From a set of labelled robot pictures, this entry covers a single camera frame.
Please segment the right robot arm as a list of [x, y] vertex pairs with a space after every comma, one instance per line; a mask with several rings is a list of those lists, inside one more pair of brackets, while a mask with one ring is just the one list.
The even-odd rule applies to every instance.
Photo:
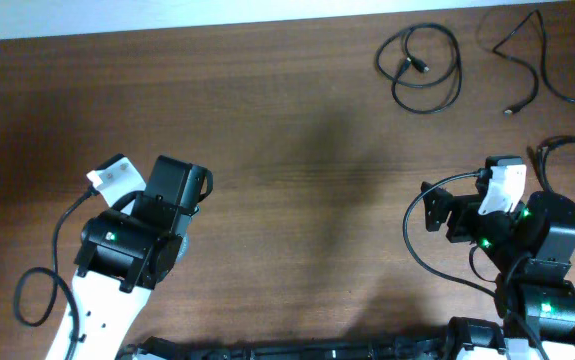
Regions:
[[416, 203], [424, 205], [425, 227], [447, 229], [451, 243], [469, 243], [498, 270], [494, 300], [501, 325], [453, 318], [443, 357], [574, 359], [575, 287], [566, 276], [575, 251], [575, 203], [537, 191], [521, 200], [526, 164], [519, 156], [490, 156], [466, 173], [470, 195], [453, 195], [447, 179], [424, 182]]

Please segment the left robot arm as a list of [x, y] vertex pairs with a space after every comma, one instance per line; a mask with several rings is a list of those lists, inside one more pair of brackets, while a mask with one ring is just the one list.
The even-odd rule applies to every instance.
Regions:
[[87, 174], [108, 207], [87, 221], [50, 359], [112, 359], [132, 323], [187, 251], [212, 173], [159, 156], [148, 178], [117, 154]]

